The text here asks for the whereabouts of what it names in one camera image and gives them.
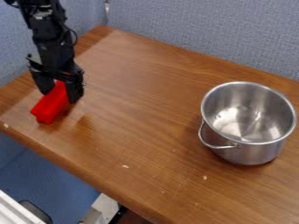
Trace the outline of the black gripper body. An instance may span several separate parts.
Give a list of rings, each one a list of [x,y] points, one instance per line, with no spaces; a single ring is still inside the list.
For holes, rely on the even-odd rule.
[[[26,54],[29,71],[52,72],[53,80],[81,81],[82,68],[74,62],[74,47],[64,41],[34,42],[37,55]]]

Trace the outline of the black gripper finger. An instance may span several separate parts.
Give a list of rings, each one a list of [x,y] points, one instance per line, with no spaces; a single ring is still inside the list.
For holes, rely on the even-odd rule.
[[[53,76],[52,72],[49,71],[38,71],[38,70],[32,70],[32,79],[33,82],[40,90],[40,92],[46,95],[53,87],[54,87],[54,81],[53,81]]]
[[[84,95],[84,86],[81,81],[66,81],[65,90],[69,103],[76,103],[80,97]]]

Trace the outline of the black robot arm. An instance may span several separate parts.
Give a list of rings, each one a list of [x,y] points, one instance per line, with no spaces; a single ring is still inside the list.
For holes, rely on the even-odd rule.
[[[69,103],[84,95],[82,68],[74,62],[77,33],[65,25],[66,15],[60,0],[4,0],[16,8],[32,31],[32,42],[38,59],[28,53],[28,68],[40,92],[46,95],[54,88],[54,81],[65,87]]]

